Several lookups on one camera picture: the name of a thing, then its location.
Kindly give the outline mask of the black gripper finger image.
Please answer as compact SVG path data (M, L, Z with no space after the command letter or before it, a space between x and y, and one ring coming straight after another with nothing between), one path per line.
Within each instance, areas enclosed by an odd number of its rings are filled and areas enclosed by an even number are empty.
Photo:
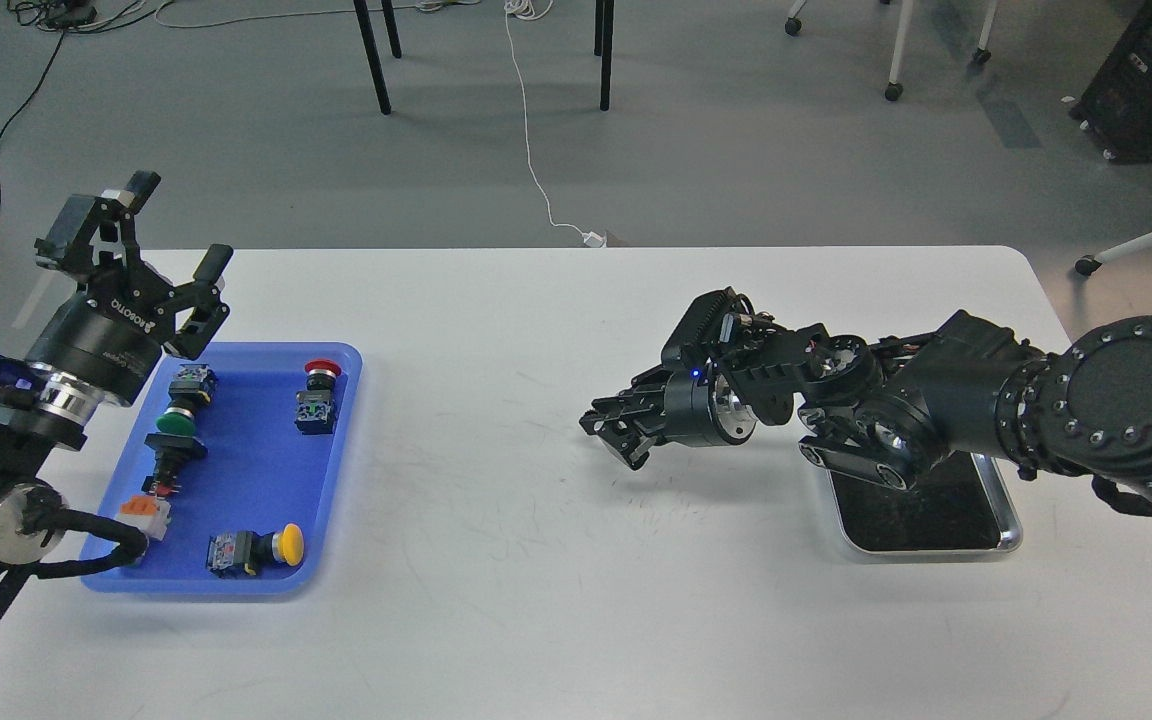
M162 275L141 258L134 217L161 182L137 170L123 190L71 195L45 237L35 241L36 264L73 279L86 291L161 291Z
M189 319L206 323L221 304L221 275L233 258L234 249L223 243L212 243L198 263L192 281L172 291L172 316L189 311Z
M646 464L650 450L654 447L673 442L664 433L649 432L632 420L608 420L596 415L582 415L579 425L588 435L599 438L611 454L631 471L641 470Z
M594 427L608 420L659 425L666 416L664 396L666 386L632 386L611 397L594 397L591 401L590 425Z

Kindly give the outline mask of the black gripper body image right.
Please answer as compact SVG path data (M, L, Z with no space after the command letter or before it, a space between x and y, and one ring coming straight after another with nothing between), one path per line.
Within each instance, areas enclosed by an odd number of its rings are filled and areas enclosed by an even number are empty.
M712 365L672 372L655 366L631 379L626 429L628 448L646 450L669 442L687 447L741 445L753 435L755 411Z

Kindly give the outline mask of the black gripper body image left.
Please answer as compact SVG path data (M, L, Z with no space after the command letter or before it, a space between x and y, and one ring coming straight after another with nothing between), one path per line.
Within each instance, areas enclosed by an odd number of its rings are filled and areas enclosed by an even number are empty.
M206 323L189 311L172 316L175 287L161 291L86 291L77 285L26 353L26 365L101 389L106 401L129 406L164 354L197 359L229 316L221 304Z

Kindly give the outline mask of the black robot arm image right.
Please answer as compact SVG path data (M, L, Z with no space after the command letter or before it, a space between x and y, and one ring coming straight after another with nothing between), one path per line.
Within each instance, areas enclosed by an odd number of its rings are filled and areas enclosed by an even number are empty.
M1097 497L1152 518L1152 314L1048 354L957 310L940 328L870 343L823 324L791 331L742 293L703 293L660 363L581 429L623 465L657 446L741 445L756 423L799 419L814 467L911 488L955 454L1006 458L1020 478L1091 477Z

